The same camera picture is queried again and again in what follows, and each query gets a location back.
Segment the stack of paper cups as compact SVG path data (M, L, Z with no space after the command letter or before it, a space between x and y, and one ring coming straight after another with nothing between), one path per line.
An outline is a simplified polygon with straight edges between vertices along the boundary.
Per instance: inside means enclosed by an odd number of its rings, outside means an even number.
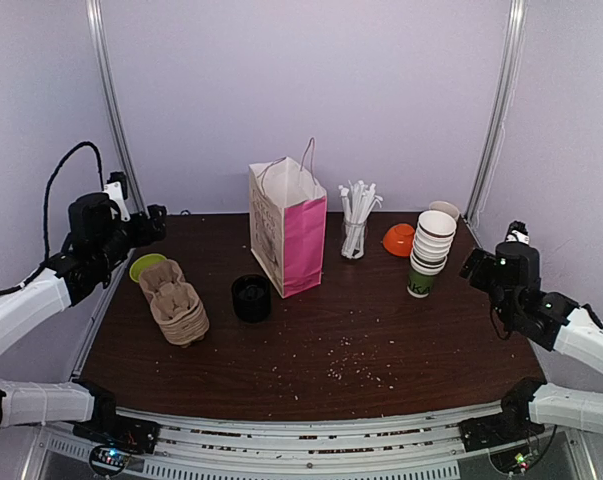
M422 212L410 253L407 291L415 298L430 295L437 276L444 269L457 231L457 222L447 213Z

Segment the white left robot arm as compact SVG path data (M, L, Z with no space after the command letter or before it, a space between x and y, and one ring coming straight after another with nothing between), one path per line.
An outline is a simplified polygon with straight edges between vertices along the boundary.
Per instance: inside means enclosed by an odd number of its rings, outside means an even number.
M68 208L70 232L25 282L0 292L0 356L37 326L106 287L131 250L166 236L167 210L151 205L126 215L105 192L84 195ZM114 395L86 381L14 382L0 379L0 430L68 422L104 444L127 444Z

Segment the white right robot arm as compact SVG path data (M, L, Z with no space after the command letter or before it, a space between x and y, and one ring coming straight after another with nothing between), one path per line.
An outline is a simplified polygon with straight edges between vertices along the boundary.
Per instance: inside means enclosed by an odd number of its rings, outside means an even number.
M460 275L487 294L490 321L502 339L519 333L603 375L603 321L588 304L542 291L535 248L515 241L492 253L476 248ZM603 435L603 393L524 378L502 398L500 413L466 421L461 429L466 447L480 449L494 439L511 442L541 432L547 424Z

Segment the stack of black cup lids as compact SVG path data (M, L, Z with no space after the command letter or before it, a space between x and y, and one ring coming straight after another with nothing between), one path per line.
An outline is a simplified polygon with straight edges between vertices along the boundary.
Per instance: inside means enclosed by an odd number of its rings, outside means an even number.
M258 323L271 313L270 281L257 274L237 278L231 286L235 315L242 321Z

